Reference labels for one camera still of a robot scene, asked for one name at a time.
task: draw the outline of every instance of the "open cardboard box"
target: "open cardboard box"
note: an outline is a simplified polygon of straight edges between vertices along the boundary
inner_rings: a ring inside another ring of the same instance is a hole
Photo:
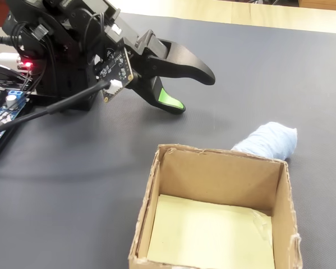
[[[160,194],[267,213],[273,227],[275,268],[302,268],[301,238],[297,232],[286,162],[235,151],[160,145],[128,257],[130,269],[190,268],[146,258]]]

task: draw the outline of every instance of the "light blue fabric object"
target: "light blue fabric object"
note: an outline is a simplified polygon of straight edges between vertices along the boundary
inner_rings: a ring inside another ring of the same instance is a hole
[[[285,160],[293,154],[297,144],[297,130],[277,122],[260,126],[232,150],[257,156]]]

